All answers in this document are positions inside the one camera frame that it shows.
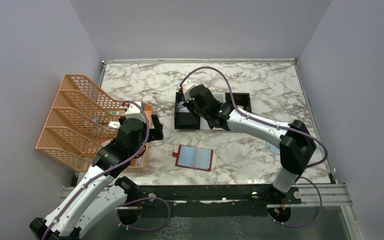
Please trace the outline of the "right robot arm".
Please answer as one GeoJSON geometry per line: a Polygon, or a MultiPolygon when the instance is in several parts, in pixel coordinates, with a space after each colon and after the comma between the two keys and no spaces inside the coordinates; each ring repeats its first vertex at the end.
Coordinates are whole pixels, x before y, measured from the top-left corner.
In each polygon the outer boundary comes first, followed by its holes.
{"type": "Polygon", "coordinates": [[[218,101],[202,84],[183,83],[180,88],[183,105],[204,119],[210,129],[248,134],[280,150],[281,167],[271,184],[275,192],[286,194],[307,168],[316,144],[302,121],[278,122],[235,109],[231,103],[218,101]]]}

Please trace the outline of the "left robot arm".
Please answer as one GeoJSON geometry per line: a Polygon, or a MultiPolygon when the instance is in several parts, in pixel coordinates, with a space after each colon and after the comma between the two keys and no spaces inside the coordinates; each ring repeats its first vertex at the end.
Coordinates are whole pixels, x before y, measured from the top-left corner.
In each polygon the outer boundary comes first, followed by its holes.
{"type": "Polygon", "coordinates": [[[80,183],[55,210],[30,223],[36,239],[81,240],[116,207],[141,201],[138,185],[119,175],[142,155],[147,143],[164,138],[159,117],[153,114],[151,121],[153,127],[131,113],[120,118],[116,137],[98,151],[80,183]]]}

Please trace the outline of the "red card holder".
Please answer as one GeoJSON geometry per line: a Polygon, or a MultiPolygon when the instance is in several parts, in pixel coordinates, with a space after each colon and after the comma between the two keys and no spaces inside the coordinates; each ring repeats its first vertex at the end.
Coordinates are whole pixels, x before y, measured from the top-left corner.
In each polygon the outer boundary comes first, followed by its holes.
{"type": "Polygon", "coordinates": [[[180,144],[177,151],[172,152],[172,157],[176,167],[210,172],[213,154],[213,149],[180,144]]]}

